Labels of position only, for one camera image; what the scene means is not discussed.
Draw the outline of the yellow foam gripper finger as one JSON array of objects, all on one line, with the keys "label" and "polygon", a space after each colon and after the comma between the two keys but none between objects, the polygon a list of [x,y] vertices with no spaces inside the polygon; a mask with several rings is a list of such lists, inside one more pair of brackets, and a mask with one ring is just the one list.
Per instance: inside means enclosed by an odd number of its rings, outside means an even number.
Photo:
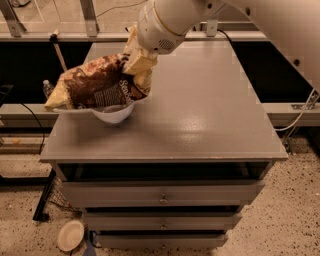
[{"label": "yellow foam gripper finger", "polygon": [[132,26],[129,32],[130,35],[123,50],[123,53],[128,56],[123,72],[129,75],[137,75],[152,69],[157,64],[158,54],[151,53],[140,45],[136,25]]},{"label": "yellow foam gripper finger", "polygon": [[134,76],[134,84],[145,96],[148,96],[151,91],[152,70],[146,70]]}]

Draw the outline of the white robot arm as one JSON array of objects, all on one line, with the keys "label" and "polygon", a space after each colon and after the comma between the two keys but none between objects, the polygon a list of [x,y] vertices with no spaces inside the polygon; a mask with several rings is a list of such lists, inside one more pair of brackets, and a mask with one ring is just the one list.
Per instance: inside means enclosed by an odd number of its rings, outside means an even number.
[{"label": "white robot arm", "polygon": [[320,91],[320,0],[147,0],[124,48],[136,75],[172,53],[200,23],[218,22],[236,40],[262,33]]}]

